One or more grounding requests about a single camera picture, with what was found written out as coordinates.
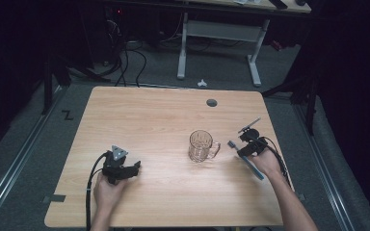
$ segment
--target glass mug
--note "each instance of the glass mug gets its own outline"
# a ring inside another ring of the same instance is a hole
[[[219,142],[213,141],[212,136],[202,130],[197,130],[189,138],[189,158],[194,162],[212,159],[221,149]]]

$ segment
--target wooden table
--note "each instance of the wooden table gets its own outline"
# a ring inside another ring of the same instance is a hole
[[[208,99],[218,105],[209,107]],[[115,144],[129,152],[127,166],[137,161],[142,166],[139,175],[130,179],[112,226],[282,225],[269,181],[256,178],[227,146],[229,140],[245,146],[237,132],[259,116],[253,127],[279,150],[259,92],[94,88],[55,191],[66,200],[51,202],[45,224],[86,225],[90,171],[95,160]],[[197,164],[187,152],[191,133],[199,129],[208,131],[222,148],[215,159]]]

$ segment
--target black hole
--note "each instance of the black hole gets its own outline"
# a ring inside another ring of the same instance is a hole
[[[206,100],[206,104],[209,107],[216,107],[218,105],[218,102],[215,99],[208,99]]]

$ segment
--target forearm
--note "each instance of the forearm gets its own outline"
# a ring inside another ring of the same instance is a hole
[[[91,231],[108,231],[110,227],[111,212],[97,209],[92,220]]]
[[[281,173],[271,173],[268,178],[276,193],[285,230],[318,230],[311,216]]]

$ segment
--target wire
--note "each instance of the wire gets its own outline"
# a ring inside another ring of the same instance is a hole
[[[179,46],[182,45],[181,41],[177,41],[178,39],[181,39],[181,37],[166,39],[166,40],[164,40],[164,42],[160,42],[160,45],[164,46],[164,47],[167,47],[167,48],[176,48],[176,47],[179,47]],[[166,43],[173,42],[173,41],[176,42],[176,45],[167,45],[166,44]]]
[[[160,42],[164,42],[164,41],[169,41],[171,39],[176,39],[176,38],[181,38],[179,36],[176,37],[176,34],[178,33],[179,31],[179,28],[181,26],[181,22],[182,22],[182,17],[183,17],[184,13],[181,14],[181,16],[179,17],[179,21],[178,21],[178,25],[176,26],[176,29],[175,29],[175,32],[173,32],[173,34],[167,38],[167,39],[164,39],[164,40],[160,40]]]
[[[139,54],[139,55],[143,56],[143,58],[144,58],[144,65],[143,65],[143,68],[141,68],[140,73],[138,73],[137,77],[135,78],[135,83],[137,84],[137,87],[139,88],[139,87],[140,87],[140,84],[139,84],[138,80],[139,80],[139,78],[140,78],[141,73],[143,73],[143,70],[145,69],[145,66],[146,66],[146,56],[145,56],[145,55],[143,55],[143,53],[141,53],[141,52],[139,52],[139,51],[136,51],[136,50],[130,50],[130,51],[131,51],[131,52],[135,52],[135,53],[137,53],[137,54]]]
[[[97,161],[95,161],[95,164],[94,166],[92,167],[92,171],[90,173],[90,176],[89,176],[89,181],[87,183],[87,188],[86,188],[86,228],[87,228],[87,231],[90,231],[90,229],[92,228],[92,213],[91,213],[91,206],[90,206],[90,202],[91,202],[91,194],[92,194],[92,179],[93,177],[95,176],[96,173],[98,173],[101,169],[97,170],[96,172],[95,171],[95,168],[97,167],[97,164],[98,162],[107,155],[107,152],[106,153],[103,153],[98,159]]]
[[[119,84],[119,81],[122,79],[122,80],[124,80],[124,86],[125,87],[127,87],[126,86],[126,84],[125,84],[125,78],[124,78],[124,73],[125,73],[125,71],[127,70],[127,68],[128,68],[128,54],[127,54],[127,49],[124,49],[124,54],[125,54],[125,59],[126,59],[126,61],[127,61],[127,63],[125,64],[125,69],[121,72],[121,75],[119,76],[119,78],[117,79],[117,81],[116,81],[116,84],[114,85],[114,87],[116,87],[118,84]]]
[[[137,50],[127,50],[127,49],[124,49],[124,53],[125,53],[125,59],[127,61],[126,65],[125,65],[125,69],[124,71],[121,73],[121,75],[119,76],[118,80],[116,81],[116,84],[114,85],[114,87],[116,87],[118,84],[119,84],[119,81],[122,79],[124,81],[124,86],[127,87],[126,83],[125,83],[125,78],[124,78],[124,73],[125,71],[127,70],[128,68],[128,51],[129,52],[134,52],[134,53],[137,53],[139,55],[141,55],[143,58],[144,58],[144,65],[143,67],[141,68],[140,72],[137,74],[136,78],[135,78],[135,82],[136,82],[136,85],[137,87],[139,88],[140,87],[140,83],[139,83],[139,79],[140,79],[140,75],[143,73],[144,69],[145,69],[145,66],[146,66],[146,56],[137,51]]]
[[[113,34],[114,31],[116,30],[116,28],[118,27],[118,25],[117,25],[117,23],[115,21],[110,20],[110,19],[108,19],[107,22],[110,22],[111,24],[113,24],[113,26],[114,26],[113,27],[113,31],[111,31],[111,34]]]
[[[215,45],[220,45],[220,46],[225,46],[225,47],[233,47],[233,46],[236,46],[237,44],[241,43],[242,41],[238,40],[238,41],[233,41],[232,44],[225,44],[225,43],[222,43],[222,42],[217,42],[215,40],[212,41],[213,44]]]
[[[207,49],[211,46],[211,44],[212,44],[212,39],[211,39],[211,38],[206,38],[205,40],[207,40],[208,42],[207,42],[206,46],[205,46],[205,47],[203,47],[203,48],[201,48],[201,49],[192,49],[192,48],[191,48],[191,47],[189,47],[188,45],[187,45],[187,48],[188,48],[189,50],[197,51],[197,52],[201,52],[201,51],[207,50]]]
[[[265,140],[269,141],[273,145],[273,147],[275,148],[276,153],[278,154],[278,148],[276,147],[275,143],[267,137],[263,137],[263,138]]]

